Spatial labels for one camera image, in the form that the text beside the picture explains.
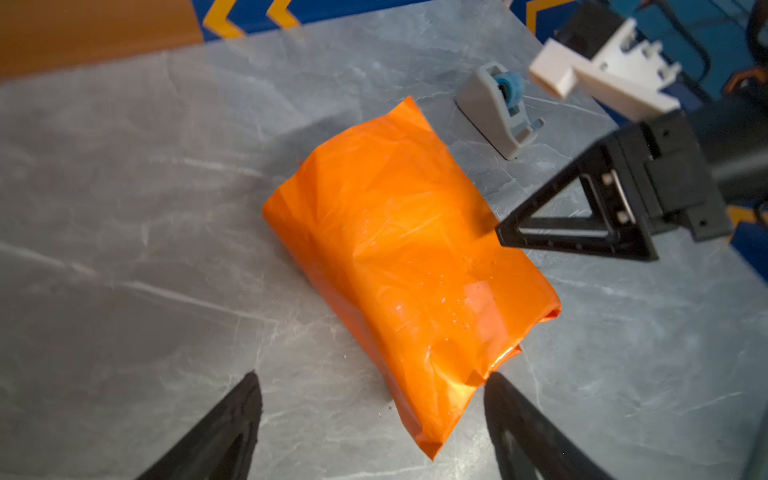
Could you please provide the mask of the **yellow orange wrapping paper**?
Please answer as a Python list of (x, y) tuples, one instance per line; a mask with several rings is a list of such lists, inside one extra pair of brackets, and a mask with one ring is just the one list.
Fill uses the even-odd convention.
[(263, 215), (429, 458), (562, 310), (526, 254), (501, 246), (492, 209), (412, 98), (318, 146)]

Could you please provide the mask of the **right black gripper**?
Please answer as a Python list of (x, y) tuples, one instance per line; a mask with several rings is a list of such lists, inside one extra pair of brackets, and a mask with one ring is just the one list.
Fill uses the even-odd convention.
[[(540, 213), (569, 186), (587, 216)], [(627, 124), (591, 145), (495, 228), (504, 247), (651, 262), (651, 236), (683, 228), (697, 242), (733, 224), (689, 116), (675, 110)]]

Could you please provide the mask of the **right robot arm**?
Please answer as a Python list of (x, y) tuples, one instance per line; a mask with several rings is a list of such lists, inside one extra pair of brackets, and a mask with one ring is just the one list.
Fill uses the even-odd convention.
[(625, 119), (496, 228), (501, 245), (654, 261), (652, 238), (676, 228), (725, 237), (730, 204), (767, 198), (767, 89), (750, 85), (684, 111), (665, 91), (677, 73), (635, 22), (583, 3), (531, 63), (530, 78), (565, 98), (575, 87)]

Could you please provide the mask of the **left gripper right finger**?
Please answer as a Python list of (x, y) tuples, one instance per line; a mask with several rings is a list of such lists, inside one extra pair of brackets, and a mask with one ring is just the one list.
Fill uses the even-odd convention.
[(612, 478), (502, 374), (490, 374), (483, 404), (501, 478)]

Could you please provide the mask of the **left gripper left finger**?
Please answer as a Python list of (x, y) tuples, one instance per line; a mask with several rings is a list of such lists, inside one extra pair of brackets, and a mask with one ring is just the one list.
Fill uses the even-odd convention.
[(141, 479), (246, 479), (263, 413), (258, 376), (247, 373)]

